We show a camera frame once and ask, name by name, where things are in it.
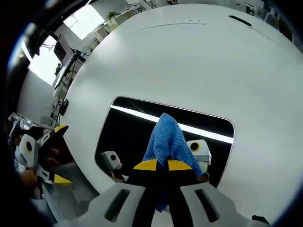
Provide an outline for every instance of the desk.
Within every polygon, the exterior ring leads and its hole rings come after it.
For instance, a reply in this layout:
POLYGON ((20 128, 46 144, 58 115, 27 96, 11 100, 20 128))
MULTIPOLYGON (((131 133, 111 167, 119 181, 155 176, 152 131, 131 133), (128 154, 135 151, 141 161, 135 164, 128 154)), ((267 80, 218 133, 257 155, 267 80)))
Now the desk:
POLYGON ((115 16, 112 20, 116 21, 118 25, 125 22, 127 19, 131 18, 134 15, 133 8, 130 8, 119 15, 115 16))
POLYGON ((108 36, 108 34, 111 32, 111 29, 109 25, 105 22, 96 27, 96 29, 92 33, 95 32, 97 32, 102 37, 102 39, 105 39, 105 37, 108 36))
POLYGON ((279 31, 244 12, 204 4, 148 10, 109 34, 79 70, 60 121, 69 125, 64 138, 83 174, 102 193, 114 182, 94 155, 117 96, 229 119, 235 140, 218 189, 242 215, 272 222, 302 177, 303 128, 297 127, 303 116, 302 62, 279 31), (281 171, 285 160, 291 165, 281 171))
POLYGON ((81 64, 77 62, 80 60, 85 62, 85 59, 81 57, 81 52, 77 51, 73 57, 67 62, 65 66, 61 68, 55 81, 53 82, 53 96, 64 99, 68 86, 73 80, 75 73, 81 67, 81 64))

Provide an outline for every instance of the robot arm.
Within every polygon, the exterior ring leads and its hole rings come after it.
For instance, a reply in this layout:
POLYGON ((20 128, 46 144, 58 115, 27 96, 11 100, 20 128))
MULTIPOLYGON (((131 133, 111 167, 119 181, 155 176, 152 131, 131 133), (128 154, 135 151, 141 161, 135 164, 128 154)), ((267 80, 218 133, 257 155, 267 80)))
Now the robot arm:
POLYGON ((62 137, 67 129, 68 126, 58 126, 39 140, 35 140, 33 137, 25 134, 16 150, 17 161, 27 168, 36 170, 37 176, 45 181, 49 181, 53 177, 55 178, 55 175, 53 176, 41 166, 39 160, 44 158, 45 154, 51 149, 53 141, 58 137, 62 137))
POLYGON ((203 172, 206 173, 208 166, 212 163, 212 154, 209 151, 206 141, 190 140, 187 142, 187 146, 193 153, 203 172))
POLYGON ((102 161, 107 169, 113 171, 115 169, 121 169, 121 161, 114 151, 106 151, 100 154, 102 161))
MULTIPOLYGON (((257 220, 248 220, 239 214, 234 202, 219 192, 209 183, 201 183, 180 188, 186 206, 178 209, 184 212, 181 223, 176 224, 176 215, 171 214, 174 226, 192 227, 268 227, 257 220)), ((65 220, 56 227, 90 226, 90 227, 142 227, 150 226, 150 220, 138 215, 138 210, 145 210, 146 216, 154 209, 144 202, 146 189, 141 186, 117 183, 103 194, 91 201, 88 211, 74 220, 65 220)))

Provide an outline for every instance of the potted plant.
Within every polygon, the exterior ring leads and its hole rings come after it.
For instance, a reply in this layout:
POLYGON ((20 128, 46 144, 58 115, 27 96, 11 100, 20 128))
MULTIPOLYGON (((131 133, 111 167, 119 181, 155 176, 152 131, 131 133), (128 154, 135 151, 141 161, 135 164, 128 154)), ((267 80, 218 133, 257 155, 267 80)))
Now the potted plant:
POLYGON ((109 12, 108 16, 107 16, 107 18, 108 18, 107 23, 112 31, 118 27, 118 24, 116 23, 116 21, 114 19, 114 17, 116 15, 118 15, 117 12, 109 12))
POLYGON ((116 15, 117 15, 117 12, 109 12, 107 18, 108 18, 108 20, 111 20, 111 19, 114 18, 116 15))

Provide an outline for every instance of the person's hand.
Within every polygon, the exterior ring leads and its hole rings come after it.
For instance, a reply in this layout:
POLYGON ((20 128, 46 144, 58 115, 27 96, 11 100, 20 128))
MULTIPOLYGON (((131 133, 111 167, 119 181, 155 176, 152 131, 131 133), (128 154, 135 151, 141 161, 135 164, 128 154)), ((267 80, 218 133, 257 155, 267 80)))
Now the person's hand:
POLYGON ((199 183, 209 182, 209 174, 204 173, 202 176, 198 177, 199 183))
MULTIPOLYGON (((59 151, 52 148, 52 149, 51 149, 51 154, 52 154, 53 157, 55 157, 56 155, 59 154, 59 151)), ((46 166, 47 166, 48 168, 51 168, 51 167, 54 167, 54 166, 58 166, 58 165, 59 165, 59 163, 57 162, 57 160, 54 159, 53 157, 49 157, 49 158, 46 160, 46 162, 45 162, 45 163, 46 163, 46 166)))
POLYGON ((16 144, 17 146, 19 146, 21 140, 22 140, 22 135, 18 135, 18 136, 14 139, 15 144, 16 144))
POLYGON ((50 130, 50 129, 44 129, 43 130, 43 136, 44 135, 46 135, 46 134, 48 134, 48 133, 50 133, 52 130, 50 130))
POLYGON ((39 162, 43 168, 49 169, 54 166, 58 166, 59 163, 56 160, 56 156, 59 154, 59 151, 56 149, 51 148, 49 151, 47 151, 45 154, 43 154, 39 162))
POLYGON ((29 170, 26 170, 25 172, 23 172, 21 174, 21 181, 24 184, 24 186, 29 190, 36 188, 37 187, 37 175, 36 175, 35 170, 29 169, 29 170))

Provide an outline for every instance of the monitor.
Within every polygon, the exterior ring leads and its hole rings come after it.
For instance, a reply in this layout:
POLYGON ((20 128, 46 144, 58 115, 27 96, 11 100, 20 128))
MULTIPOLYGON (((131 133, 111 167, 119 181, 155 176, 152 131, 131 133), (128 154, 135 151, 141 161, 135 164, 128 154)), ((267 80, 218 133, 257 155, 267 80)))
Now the monitor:
POLYGON ((73 64, 76 64, 77 59, 81 60, 82 62, 85 61, 84 58, 81 57, 81 52, 76 51, 67 61, 67 63, 62 67, 59 71, 58 75, 56 76, 56 80, 53 83, 54 90, 56 90, 62 82, 62 79, 70 72, 71 67, 73 64))
POLYGON ((71 47, 68 45, 67 41, 62 35, 59 36, 53 51, 62 65, 66 65, 73 56, 71 47))

